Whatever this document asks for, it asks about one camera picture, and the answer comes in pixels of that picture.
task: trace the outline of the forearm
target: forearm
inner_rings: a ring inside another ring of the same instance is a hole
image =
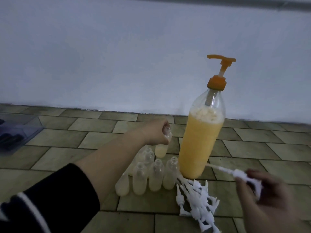
[[[146,144],[138,129],[120,135],[75,164],[85,173],[102,203],[137,152]]]

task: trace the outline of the black sleeve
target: black sleeve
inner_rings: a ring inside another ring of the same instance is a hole
[[[99,208],[87,176],[76,165],[68,164],[2,203],[0,227],[2,232],[78,233]]]

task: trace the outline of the orange bottle cap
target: orange bottle cap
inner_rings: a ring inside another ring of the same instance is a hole
[[[209,59],[220,59],[221,69],[218,75],[214,75],[208,81],[207,87],[213,90],[223,91],[227,82],[223,77],[226,69],[231,66],[232,62],[236,62],[235,58],[227,58],[222,55],[207,55]]]

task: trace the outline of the person's right hand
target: person's right hand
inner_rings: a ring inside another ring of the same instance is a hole
[[[260,200],[256,202],[251,188],[236,178],[247,233],[296,232],[297,212],[288,186],[267,172],[248,169],[247,175],[262,180]]]

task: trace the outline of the white wall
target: white wall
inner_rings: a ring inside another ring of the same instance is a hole
[[[0,0],[0,102],[188,114],[220,61],[228,118],[311,123],[311,14]]]

